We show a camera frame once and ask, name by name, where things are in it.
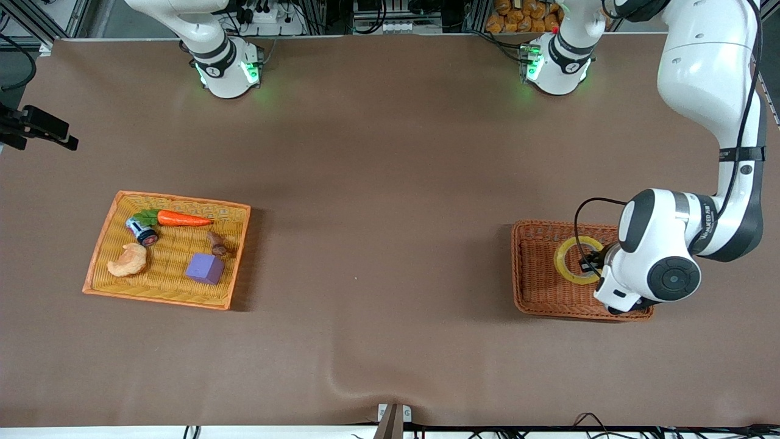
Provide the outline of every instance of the yellow tape roll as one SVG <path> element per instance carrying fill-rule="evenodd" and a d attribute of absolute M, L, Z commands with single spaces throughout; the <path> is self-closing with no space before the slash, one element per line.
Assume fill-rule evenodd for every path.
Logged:
<path fill-rule="evenodd" d="M 580 243 L 582 243 L 583 246 L 587 245 L 592 247 L 596 250 L 596 252 L 600 252 L 601 249 L 604 248 L 604 246 L 601 245 L 601 242 L 596 241 L 589 236 L 581 236 Z M 577 240 L 574 237 L 571 237 L 566 241 L 563 241 L 563 244 L 561 244 L 560 247 L 555 250 L 555 269 L 558 271 L 558 273 L 561 274 L 561 276 L 563 276 L 564 279 L 568 280 L 569 282 L 573 282 L 577 285 L 592 284 L 598 280 L 599 276 L 597 274 L 588 273 L 576 275 L 569 271 L 569 267 L 566 266 L 566 253 L 569 252 L 571 247 L 576 247 L 576 245 Z"/>

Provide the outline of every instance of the brown wicker basket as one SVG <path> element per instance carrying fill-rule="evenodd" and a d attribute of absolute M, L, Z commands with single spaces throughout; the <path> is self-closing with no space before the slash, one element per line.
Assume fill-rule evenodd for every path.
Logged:
<path fill-rule="evenodd" d="M 157 227 L 160 241 L 147 248 L 147 266 L 129 277 L 114 277 L 106 263 L 122 254 L 122 246 L 135 242 L 125 221 L 143 209 L 168 209 L 210 218 L 203 227 Z M 83 292 L 148 302 L 229 309 L 236 286 L 251 207 L 231 202 L 147 192 L 120 191 L 97 239 Z M 231 252 L 223 256 L 225 268 L 216 285 L 202 284 L 184 275 L 193 253 L 211 254 L 206 232 L 213 230 L 225 239 Z"/>
<path fill-rule="evenodd" d="M 617 227 L 580 224 L 580 236 L 590 236 L 602 244 L 616 241 Z M 574 236 L 574 223 L 521 220 L 512 228 L 512 285 L 515 305 L 526 314 L 576 319 L 613 321 L 648 320 L 653 307 L 618 316 L 609 313 L 593 297 L 595 284 L 577 285 L 565 280 L 553 263 L 555 250 Z M 579 254 L 569 251 L 566 266 L 579 266 Z"/>

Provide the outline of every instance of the table surface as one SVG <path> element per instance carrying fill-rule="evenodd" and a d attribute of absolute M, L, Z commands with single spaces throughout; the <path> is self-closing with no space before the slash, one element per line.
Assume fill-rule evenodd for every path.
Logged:
<path fill-rule="evenodd" d="M 714 190 L 714 138 L 656 92 L 663 42 L 607 36 L 553 97 L 478 37 L 280 41 L 262 88 L 229 101 L 175 42 L 57 42 L 24 101 L 79 151 L 0 157 L 0 425 L 358 423 L 381 402 L 427 424 L 777 422 L 771 153 L 764 242 L 701 260 L 700 290 L 650 322 L 512 303 L 515 221 Z M 253 206 L 236 311 L 81 293 L 122 189 Z"/>

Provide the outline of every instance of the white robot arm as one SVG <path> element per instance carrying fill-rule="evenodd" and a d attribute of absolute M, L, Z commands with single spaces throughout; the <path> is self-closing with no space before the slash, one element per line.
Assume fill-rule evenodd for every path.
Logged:
<path fill-rule="evenodd" d="M 219 98 L 235 98 L 260 83 L 263 53 L 241 37 L 228 37 L 217 18 L 228 0 L 125 0 L 182 39 L 200 80 Z"/>
<path fill-rule="evenodd" d="M 601 268 L 594 297 L 610 312 L 686 298 L 701 282 L 693 255 L 728 262 L 750 252 L 761 240 L 766 118 L 755 91 L 757 76 L 750 72 L 761 24 L 752 1 L 615 3 L 617 13 L 630 20 L 632 15 L 648 20 L 664 10 L 669 32 L 658 70 L 658 92 L 672 109 L 715 136 L 720 168 L 714 196 L 647 189 L 626 204 L 619 243 L 594 258 L 598 265 L 594 268 Z M 604 31 L 598 0 L 577 5 L 578 9 L 569 6 L 557 35 L 544 35 L 532 43 L 540 45 L 543 59 L 527 79 L 553 95 L 571 92 L 584 78 L 590 53 Z"/>

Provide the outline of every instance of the purple cube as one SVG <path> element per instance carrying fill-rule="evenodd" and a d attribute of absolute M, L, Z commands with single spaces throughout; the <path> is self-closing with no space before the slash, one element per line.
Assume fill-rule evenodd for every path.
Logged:
<path fill-rule="evenodd" d="M 196 282 L 216 285 L 224 269 L 225 263 L 220 258 L 205 253 L 195 253 L 185 274 Z"/>

